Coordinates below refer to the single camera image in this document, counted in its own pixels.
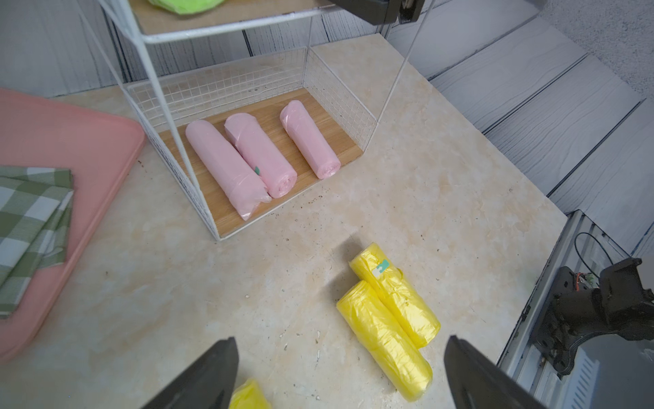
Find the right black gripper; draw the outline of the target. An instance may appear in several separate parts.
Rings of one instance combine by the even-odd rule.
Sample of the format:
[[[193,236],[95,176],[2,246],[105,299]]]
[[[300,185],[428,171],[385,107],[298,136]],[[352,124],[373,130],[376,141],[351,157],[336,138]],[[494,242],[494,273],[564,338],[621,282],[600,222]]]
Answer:
[[[371,25],[416,22],[425,0],[331,0]]]

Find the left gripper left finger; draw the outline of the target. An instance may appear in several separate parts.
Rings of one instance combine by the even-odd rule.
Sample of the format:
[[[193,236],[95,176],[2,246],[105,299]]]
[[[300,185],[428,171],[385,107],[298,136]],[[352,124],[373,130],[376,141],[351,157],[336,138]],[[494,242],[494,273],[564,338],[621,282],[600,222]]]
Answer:
[[[143,408],[228,408],[238,363],[236,339],[219,340]]]

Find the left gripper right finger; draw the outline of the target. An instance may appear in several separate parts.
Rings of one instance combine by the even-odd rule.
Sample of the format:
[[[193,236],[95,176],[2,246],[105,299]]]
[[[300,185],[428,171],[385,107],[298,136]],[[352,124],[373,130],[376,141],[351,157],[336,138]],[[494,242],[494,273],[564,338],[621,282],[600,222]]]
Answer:
[[[444,365],[456,408],[544,408],[464,339],[449,337]]]

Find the yellow bag roll labelled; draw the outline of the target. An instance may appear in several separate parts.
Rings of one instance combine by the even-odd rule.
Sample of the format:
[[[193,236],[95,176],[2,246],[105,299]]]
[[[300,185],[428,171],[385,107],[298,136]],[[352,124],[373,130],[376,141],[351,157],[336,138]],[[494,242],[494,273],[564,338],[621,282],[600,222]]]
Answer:
[[[418,349],[435,339],[441,329],[435,313],[378,244],[359,252],[349,266],[374,289]]]

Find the pink bag roll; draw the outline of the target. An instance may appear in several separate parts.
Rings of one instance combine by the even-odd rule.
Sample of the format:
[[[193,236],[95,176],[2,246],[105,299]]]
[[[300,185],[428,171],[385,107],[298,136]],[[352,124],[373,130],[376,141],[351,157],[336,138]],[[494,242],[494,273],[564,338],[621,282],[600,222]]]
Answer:
[[[342,163],[300,101],[290,101],[279,118],[318,179],[332,177],[340,170]]]
[[[263,180],[268,194],[274,199],[289,194],[297,173],[257,119],[248,113],[236,113],[227,118],[224,128],[233,146]]]
[[[185,134],[244,221],[250,219],[259,204],[272,201],[263,180],[213,124],[206,120],[192,121]]]

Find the light green bag roll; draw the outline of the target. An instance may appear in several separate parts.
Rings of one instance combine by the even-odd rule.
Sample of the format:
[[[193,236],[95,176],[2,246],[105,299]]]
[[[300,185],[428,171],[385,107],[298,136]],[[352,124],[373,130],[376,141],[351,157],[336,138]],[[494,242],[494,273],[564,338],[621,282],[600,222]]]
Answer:
[[[212,10],[224,0],[149,0],[153,6],[176,15],[197,15]]]

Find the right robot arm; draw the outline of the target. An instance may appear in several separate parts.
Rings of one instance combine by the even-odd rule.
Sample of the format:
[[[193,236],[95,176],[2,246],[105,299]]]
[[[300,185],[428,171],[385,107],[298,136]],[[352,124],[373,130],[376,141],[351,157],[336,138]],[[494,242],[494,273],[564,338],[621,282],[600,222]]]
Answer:
[[[330,296],[371,243],[437,315],[422,350],[446,377],[451,336],[517,377],[569,375],[589,340],[653,332],[632,261],[653,216],[653,107],[540,15],[538,1],[426,1],[417,20],[316,48],[373,117],[329,181]]]

